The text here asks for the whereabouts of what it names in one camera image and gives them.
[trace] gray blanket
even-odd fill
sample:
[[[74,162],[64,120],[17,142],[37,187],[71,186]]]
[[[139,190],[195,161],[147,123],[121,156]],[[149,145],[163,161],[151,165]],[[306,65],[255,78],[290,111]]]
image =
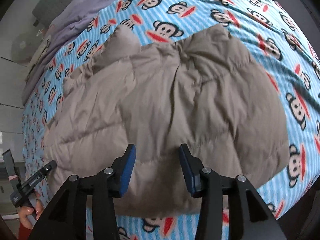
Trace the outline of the gray blanket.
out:
[[[93,59],[64,79],[64,100],[45,127],[44,158],[58,167],[55,193],[71,174],[95,175],[123,155],[137,158],[116,213],[167,217],[200,210],[187,192],[178,147],[221,175],[255,187],[289,162],[286,116],[263,67],[221,25],[173,44],[141,47],[119,25]]]
[[[30,78],[22,92],[22,104],[28,101],[37,83],[48,69],[46,66],[66,43],[74,40],[96,16],[99,10],[107,7],[115,0],[73,0],[67,8],[51,23],[46,36],[51,35],[51,44],[47,52],[41,56],[39,63],[30,73]]]

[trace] white wall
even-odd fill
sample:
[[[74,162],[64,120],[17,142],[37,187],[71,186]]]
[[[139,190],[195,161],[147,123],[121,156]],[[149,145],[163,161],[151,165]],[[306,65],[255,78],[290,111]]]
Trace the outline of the white wall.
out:
[[[16,162],[23,161],[21,93],[27,74],[26,67],[0,58],[0,161],[8,149]]]
[[[0,56],[11,60],[12,41],[21,33],[32,29],[36,18],[32,10],[40,0],[15,0],[0,21]]]

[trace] bed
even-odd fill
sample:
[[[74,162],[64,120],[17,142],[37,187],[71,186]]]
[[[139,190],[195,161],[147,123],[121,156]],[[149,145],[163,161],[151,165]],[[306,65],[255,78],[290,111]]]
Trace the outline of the bed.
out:
[[[165,39],[157,35],[160,23],[172,30]],[[43,165],[44,126],[63,101],[63,78],[89,60],[118,24],[130,27],[142,45],[174,42],[215,24],[239,38],[264,66],[287,117],[289,165],[258,192],[278,219],[311,188],[320,175],[320,60],[276,0],[115,0],[101,9],[83,32],[49,61],[25,105],[26,177]],[[46,205],[51,198],[46,181],[36,190]],[[194,239],[197,221],[198,215],[117,217],[121,239]],[[90,209],[86,231],[92,236]],[[222,239],[227,238],[226,209]]]

